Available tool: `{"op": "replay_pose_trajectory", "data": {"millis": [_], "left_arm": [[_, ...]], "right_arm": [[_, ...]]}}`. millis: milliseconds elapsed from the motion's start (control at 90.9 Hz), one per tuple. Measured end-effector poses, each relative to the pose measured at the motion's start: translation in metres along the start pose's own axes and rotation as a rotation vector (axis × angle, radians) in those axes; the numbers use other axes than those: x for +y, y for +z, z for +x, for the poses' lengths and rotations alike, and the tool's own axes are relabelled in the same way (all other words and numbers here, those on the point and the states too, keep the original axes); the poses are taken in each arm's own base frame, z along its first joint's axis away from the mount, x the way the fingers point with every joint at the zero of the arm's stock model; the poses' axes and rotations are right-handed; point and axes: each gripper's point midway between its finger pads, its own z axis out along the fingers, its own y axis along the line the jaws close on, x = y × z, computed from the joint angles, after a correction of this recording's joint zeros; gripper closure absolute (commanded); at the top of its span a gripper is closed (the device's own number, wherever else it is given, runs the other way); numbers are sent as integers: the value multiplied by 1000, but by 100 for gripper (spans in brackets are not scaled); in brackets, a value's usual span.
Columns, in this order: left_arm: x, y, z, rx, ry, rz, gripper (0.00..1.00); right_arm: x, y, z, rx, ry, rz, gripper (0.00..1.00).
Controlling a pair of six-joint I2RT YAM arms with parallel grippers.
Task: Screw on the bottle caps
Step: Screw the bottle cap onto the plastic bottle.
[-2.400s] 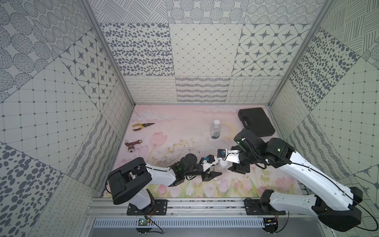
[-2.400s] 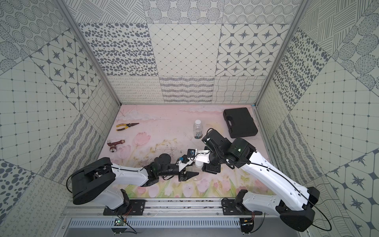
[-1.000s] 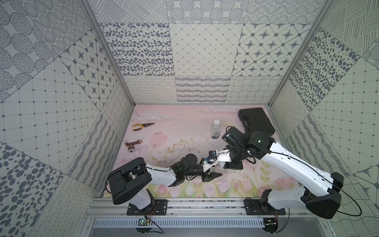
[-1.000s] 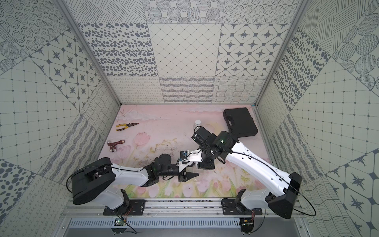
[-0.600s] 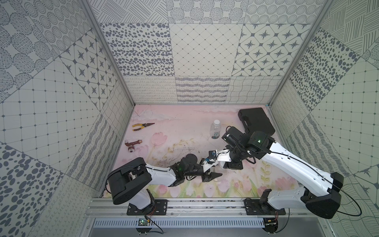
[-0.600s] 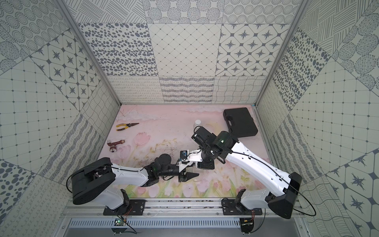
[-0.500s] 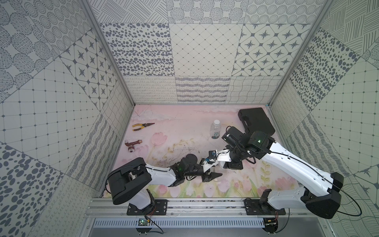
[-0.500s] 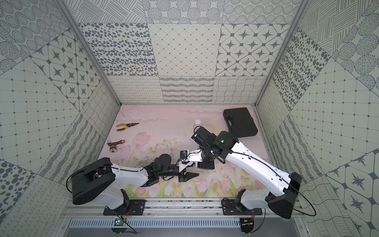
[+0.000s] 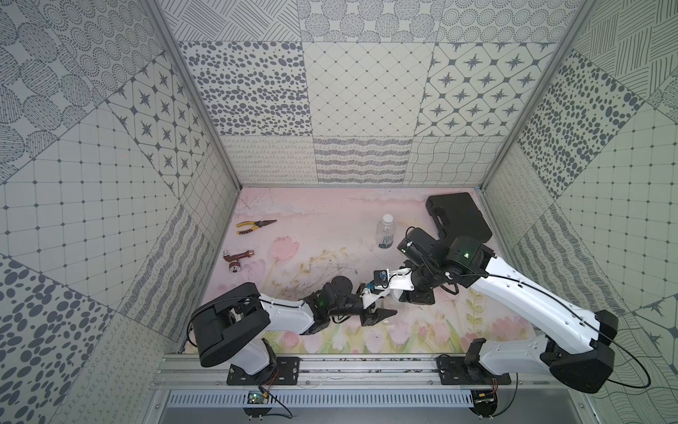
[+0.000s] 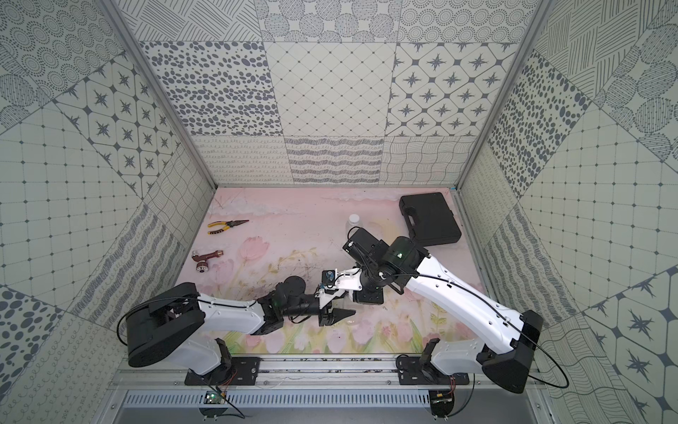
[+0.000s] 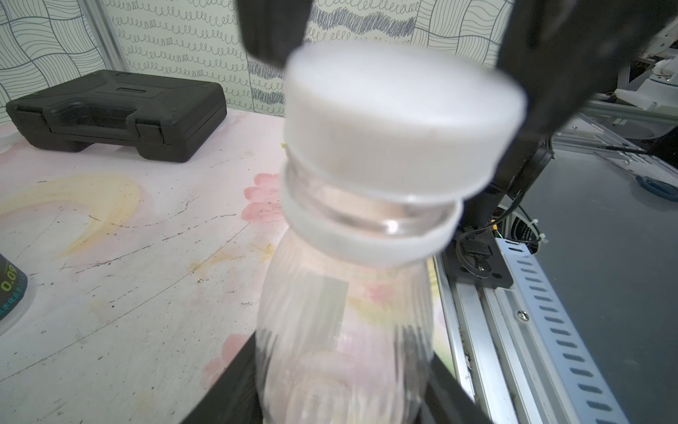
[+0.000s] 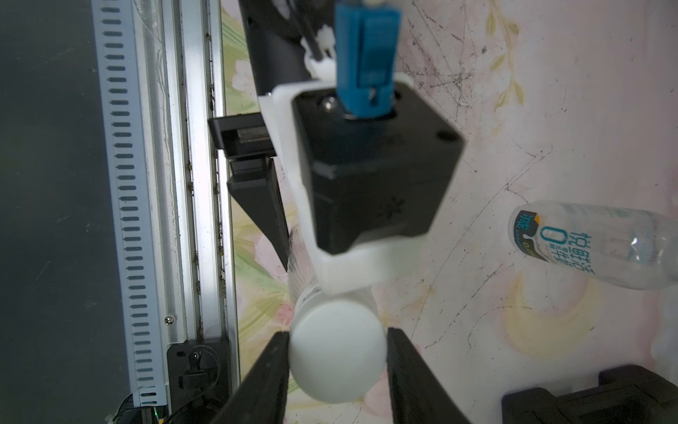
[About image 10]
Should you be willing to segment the short clear plastic bottle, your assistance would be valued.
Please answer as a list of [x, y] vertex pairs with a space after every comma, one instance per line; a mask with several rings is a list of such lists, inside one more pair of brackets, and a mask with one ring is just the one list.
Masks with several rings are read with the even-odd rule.
[[362, 222], [358, 214], [349, 215], [346, 222], [346, 231], [350, 231], [353, 227], [361, 227]]

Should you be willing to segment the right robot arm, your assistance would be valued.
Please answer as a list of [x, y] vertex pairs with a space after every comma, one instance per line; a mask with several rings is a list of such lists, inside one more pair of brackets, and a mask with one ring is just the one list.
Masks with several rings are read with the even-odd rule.
[[473, 339], [461, 342], [429, 340], [418, 365], [424, 376], [482, 374], [503, 390], [524, 392], [543, 326], [539, 314], [532, 310], [519, 313], [492, 300], [404, 236], [387, 244], [354, 226], [343, 249], [358, 269], [339, 277], [338, 282], [349, 284], [354, 302], [381, 304], [386, 287], [400, 295], [414, 293], [474, 334]]

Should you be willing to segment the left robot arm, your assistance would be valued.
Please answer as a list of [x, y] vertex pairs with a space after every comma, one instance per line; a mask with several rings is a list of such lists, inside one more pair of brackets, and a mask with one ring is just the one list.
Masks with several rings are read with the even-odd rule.
[[351, 309], [321, 303], [319, 294], [305, 291], [305, 280], [288, 277], [257, 300], [224, 300], [200, 293], [185, 282], [132, 307], [125, 325], [130, 367], [148, 367], [163, 360], [180, 364], [198, 376], [226, 371], [231, 354], [210, 331], [234, 331], [264, 336], [280, 330], [286, 319], [314, 317], [321, 327], [354, 316]]

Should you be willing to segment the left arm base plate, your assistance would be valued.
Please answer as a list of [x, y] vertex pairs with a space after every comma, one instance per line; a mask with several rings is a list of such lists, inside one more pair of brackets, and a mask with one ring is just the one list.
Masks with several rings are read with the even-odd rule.
[[186, 374], [185, 386], [254, 386], [260, 371], [260, 357], [235, 357], [231, 359], [231, 366], [224, 365], [199, 376], [189, 370]]

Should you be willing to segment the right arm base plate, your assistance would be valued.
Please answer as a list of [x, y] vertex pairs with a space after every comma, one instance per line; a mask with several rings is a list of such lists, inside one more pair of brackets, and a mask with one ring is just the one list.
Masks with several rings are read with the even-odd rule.
[[395, 358], [395, 367], [399, 384], [414, 385], [470, 385], [471, 379], [466, 373], [455, 373], [447, 376], [430, 364], [422, 365], [420, 357], [400, 354]]

